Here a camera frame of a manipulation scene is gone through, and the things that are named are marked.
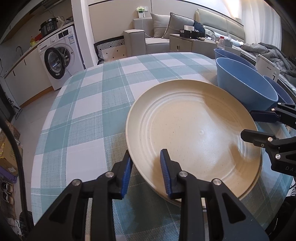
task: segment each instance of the washing machine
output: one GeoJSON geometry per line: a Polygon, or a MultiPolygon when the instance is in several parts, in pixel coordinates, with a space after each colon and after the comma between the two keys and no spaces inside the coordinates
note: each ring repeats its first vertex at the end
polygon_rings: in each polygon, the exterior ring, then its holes
{"type": "Polygon", "coordinates": [[[37,48],[54,90],[61,88],[72,75],[85,69],[74,26],[50,36],[37,48]]]}

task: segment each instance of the shoe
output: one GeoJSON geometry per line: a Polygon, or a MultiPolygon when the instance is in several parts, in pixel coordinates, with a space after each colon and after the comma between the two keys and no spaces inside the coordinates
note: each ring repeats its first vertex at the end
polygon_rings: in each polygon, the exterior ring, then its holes
{"type": "Polygon", "coordinates": [[[14,201],[13,198],[10,196],[10,193],[3,191],[2,192],[2,197],[4,201],[8,202],[9,204],[13,205],[14,201]]]}
{"type": "Polygon", "coordinates": [[[7,182],[2,182],[1,188],[3,191],[9,192],[10,194],[13,192],[13,186],[7,182]]]}

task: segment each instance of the black box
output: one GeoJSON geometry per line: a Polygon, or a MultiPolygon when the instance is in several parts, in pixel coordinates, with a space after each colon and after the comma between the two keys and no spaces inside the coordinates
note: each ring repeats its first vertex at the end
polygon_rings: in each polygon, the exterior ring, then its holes
{"type": "Polygon", "coordinates": [[[204,38],[205,35],[202,32],[180,29],[180,37],[187,38],[187,39],[198,39],[198,38],[204,38]]]}

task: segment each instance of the ceramic plate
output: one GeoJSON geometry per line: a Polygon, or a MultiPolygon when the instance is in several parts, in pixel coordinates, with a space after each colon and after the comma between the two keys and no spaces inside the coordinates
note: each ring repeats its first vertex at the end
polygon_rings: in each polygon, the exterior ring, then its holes
{"type": "Polygon", "coordinates": [[[168,200],[160,167],[166,148],[182,170],[196,178],[221,179],[246,196],[261,170],[261,148],[240,138],[257,130],[245,107],[232,95],[197,80],[172,80],[143,93],[126,122],[131,158],[147,183],[168,200]]]}

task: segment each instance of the washing machine door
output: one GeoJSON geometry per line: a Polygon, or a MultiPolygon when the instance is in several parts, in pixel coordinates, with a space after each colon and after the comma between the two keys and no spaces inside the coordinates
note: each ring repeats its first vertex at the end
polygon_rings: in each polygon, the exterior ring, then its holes
{"type": "Polygon", "coordinates": [[[45,66],[50,75],[59,80],[65,74],[65,62],[61,53],[56,48],[48,48],[44,53],[45,66]]]}

